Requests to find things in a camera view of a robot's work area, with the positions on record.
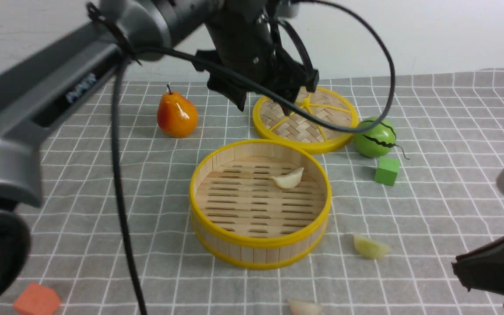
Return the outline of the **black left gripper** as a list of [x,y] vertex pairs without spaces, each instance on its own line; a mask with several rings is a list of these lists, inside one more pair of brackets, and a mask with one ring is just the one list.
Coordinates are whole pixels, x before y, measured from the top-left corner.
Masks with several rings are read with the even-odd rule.
[[[198,50],[196,57],[224,66],[274,91],[283,114],[293,111],[302,88],[315,92],[316,70],[298,32],[288,22],[298,13],[294,0],[227,0],[206,23],[214,50]],[[247,90],[221,85],[217,92],[245,109]]]

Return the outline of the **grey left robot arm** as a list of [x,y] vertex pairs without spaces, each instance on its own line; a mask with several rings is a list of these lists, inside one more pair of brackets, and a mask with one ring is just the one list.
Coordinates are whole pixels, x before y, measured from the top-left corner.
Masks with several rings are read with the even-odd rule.
[[215,49],[196,56],[294,102],[319,72],[282,18],[296,0],[102,0],[72,33],[0,74],[0,296],[24,267],[30,232],[17,205],[40,206],[40,147],[127,57],[155,61],[205,25]]

